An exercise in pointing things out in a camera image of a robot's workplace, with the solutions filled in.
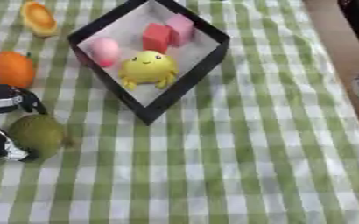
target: peach slice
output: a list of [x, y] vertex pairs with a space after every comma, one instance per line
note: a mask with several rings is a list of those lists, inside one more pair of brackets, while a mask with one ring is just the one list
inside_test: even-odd
[[25, 26], [39, 37], [53, 36], [57, 32], [57, 22], [52, 13], [43, 5], [34, 1], [23, 4], [20, 14]]

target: wooden floor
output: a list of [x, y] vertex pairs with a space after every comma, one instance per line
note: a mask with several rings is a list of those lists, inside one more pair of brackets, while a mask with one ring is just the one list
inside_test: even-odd
[[359, 99], [351, 89], [351, 81], [359, 74], [359, 42], [337, 0], [304, 2], [359, 117]]

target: green fruit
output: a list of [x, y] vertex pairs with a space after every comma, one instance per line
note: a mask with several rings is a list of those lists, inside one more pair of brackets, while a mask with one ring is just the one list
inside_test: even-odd
[[15, 121], [9, 136], [21, 148], [38, 151], [39, 159], [55, 155], [67, 140], [64, 126], [49, 115], [28, 115]]

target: orange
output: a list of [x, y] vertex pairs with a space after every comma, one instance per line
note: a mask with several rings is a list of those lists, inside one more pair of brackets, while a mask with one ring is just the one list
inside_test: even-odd
[[0, 52], [0, 84], [28, 88], [34, 78], [32, 60], [16, 52]]

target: cube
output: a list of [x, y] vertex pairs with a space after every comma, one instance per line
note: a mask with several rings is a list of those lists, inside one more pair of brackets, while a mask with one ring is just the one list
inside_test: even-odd
[[165, 53], [170, 41], [170, 29], [162, 24], [150, 23], [143, 33], [143, 49]]
[[193, 35], [194, 22], [182, 14], [175, 14], [166, 22], [171, 30], [170, 45], [183, 46]]

